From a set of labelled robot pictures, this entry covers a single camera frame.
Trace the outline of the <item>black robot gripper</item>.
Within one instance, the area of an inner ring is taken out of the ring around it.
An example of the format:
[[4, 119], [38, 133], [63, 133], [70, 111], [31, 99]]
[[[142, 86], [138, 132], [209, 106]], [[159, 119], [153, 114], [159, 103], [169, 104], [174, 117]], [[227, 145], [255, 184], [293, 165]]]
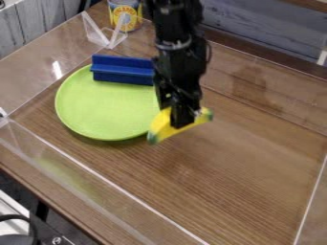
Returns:
[[186, 49], [159, 49], [159, 55], [153, 61], [159, 107], [165, 110], [171, 105], [171, 126], [181, 129], [194, 123], [195, 112], [201, 109], [199, 80], [207, 67], [207, 40], [197, 37]]

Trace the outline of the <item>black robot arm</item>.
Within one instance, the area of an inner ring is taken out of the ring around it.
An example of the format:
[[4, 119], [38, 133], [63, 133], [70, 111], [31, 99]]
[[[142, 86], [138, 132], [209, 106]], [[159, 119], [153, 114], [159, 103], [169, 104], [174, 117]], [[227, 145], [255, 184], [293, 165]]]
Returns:
[[198, 25], [199, 0], [146, 0], [155, 27], [155, 88], [161, 109], [170, 108], [170, 125], [182, 128], [201, 111], [199, 81], [207, 70], [209, 43]]

